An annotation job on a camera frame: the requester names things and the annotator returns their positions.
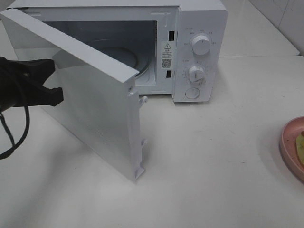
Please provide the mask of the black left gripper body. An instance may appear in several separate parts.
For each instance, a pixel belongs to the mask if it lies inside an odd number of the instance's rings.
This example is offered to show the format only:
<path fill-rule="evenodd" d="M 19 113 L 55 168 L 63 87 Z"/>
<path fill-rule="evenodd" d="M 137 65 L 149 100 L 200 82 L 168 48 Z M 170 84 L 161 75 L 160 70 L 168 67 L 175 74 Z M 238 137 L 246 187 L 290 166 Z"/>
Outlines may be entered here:
<path fill-rule="evenodd" d="M 26 97 L 26 81 L 31 74 L 30 61 L 0 58 L 0 110 L 23 107 L 29 110 Z"/>

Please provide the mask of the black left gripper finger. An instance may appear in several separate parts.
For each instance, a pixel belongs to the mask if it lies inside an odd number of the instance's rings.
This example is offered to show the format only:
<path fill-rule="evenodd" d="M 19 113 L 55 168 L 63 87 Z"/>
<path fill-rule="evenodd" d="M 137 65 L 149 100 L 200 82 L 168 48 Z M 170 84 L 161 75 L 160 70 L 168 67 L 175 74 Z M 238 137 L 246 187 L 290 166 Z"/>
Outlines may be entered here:
<path fill-rule="evenodd" d="M 45 83 L 55 72 L 55 62 L 52 59 L 14 61 L 14 68 L 38 83 Z"/>
<path fill-rule="evenodd" d="M 44 87 L 45 82 L 30 80 L 26 82 L 26 105 L 27 106 L 57 106 L 64 101 L 61 87 Z"/>

